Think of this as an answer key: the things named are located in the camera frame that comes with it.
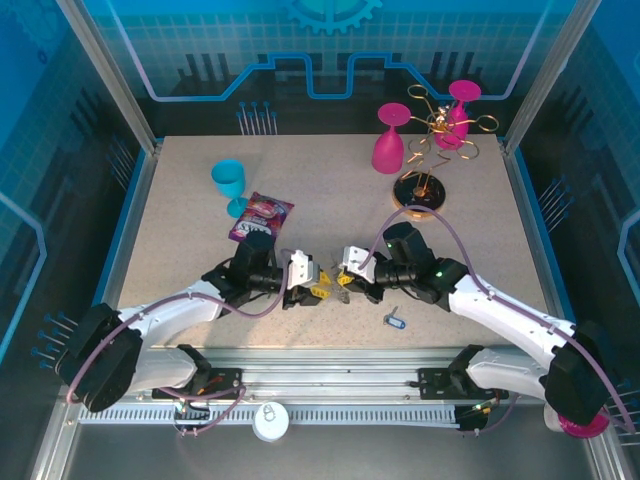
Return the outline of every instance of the white lid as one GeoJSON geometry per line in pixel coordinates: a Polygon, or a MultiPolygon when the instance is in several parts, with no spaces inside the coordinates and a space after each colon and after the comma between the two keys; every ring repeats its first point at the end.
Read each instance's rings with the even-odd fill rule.
{"type": "Polygon", "coordinates": [[[260,405],[253,419],[253,431],[260,440],[275,442],[288,428],[289,414],[282,405],[276,402],[260,405]]]}

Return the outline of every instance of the snack bag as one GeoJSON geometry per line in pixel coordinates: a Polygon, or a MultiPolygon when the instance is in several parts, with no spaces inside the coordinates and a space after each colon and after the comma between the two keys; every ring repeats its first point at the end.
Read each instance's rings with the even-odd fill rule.
{"type": "Polygon", "coordinates": [[[253,192],[247,208],[229,232],[229,238],[241,242],[249,232],[258,230],[268,233],[275,240],[293,207],[293,203],[253,192]]]}

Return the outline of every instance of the blue plastic cup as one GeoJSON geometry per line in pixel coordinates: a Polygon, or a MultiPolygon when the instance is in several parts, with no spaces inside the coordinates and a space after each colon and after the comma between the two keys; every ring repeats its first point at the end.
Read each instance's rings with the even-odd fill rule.
{"type": "Polygon", "coordinates": [[[242,198],[245,189],[244,166],[232,158],[227,158],[214,165],[211,178],[222,195],[232,198],[227,205],[227,213],[239,218],[247,207],[248,200],[242,198]]]}

